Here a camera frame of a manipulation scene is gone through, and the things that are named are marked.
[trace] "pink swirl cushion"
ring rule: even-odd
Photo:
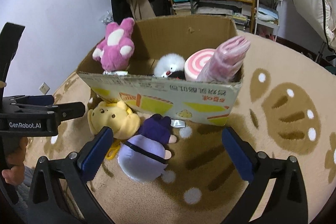
[[[192,54],[184,64],[185,79],[187,81],[196,81],[197,76],[214,52],[215,49],[213,48],[205,48]]]

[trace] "cardboard box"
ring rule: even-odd
[[[132,34],[135,51],[128,76],[102,75],[93,48],[77,68],[92,90],[109,102],[124,100],[135,111],[223,126],[242,85],[242,72],[231,85],[190,82],[150,75],[163,55],[185,59],[203,48],[217,48],[237,35],[233,21],[223,16],[166,16],[137,21]]]

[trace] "pink plush bunny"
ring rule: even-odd
[[[125,18],[120,25],[111,22],[106,26],[105,39],[94,50],[92,57],[100,61],[107,71],[125,70],[128,61],[134,53],[134,44],[131,40],[134,19]]]

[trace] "small metal object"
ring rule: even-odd
[[[69,154],[69,159],[75,159],[77,157],[77,153],[76,152],[71,152],[70,154]]]
[[[174,128],[182,128],[185,127],[185,121],[182,120],[171,120],[170,126]]]
[[[265,159],[267,158],[267,154],[265,152],[258,152],[258,157],[261,158],[261,159]]]
[[[297,158],[294,157],[294,156],[290,156],[290,157],[289,157],[289,160],[290,160],[291,162],[297,162]]]
[[[39,163],[43,163],[47,159],[46,156],[42,156],[39,158]]]

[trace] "white plush toy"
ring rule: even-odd
[[[162,56],[154,69],[155,77],[168,77],[173,72],[184,71],[185,60],[182,56],[170,53]]]

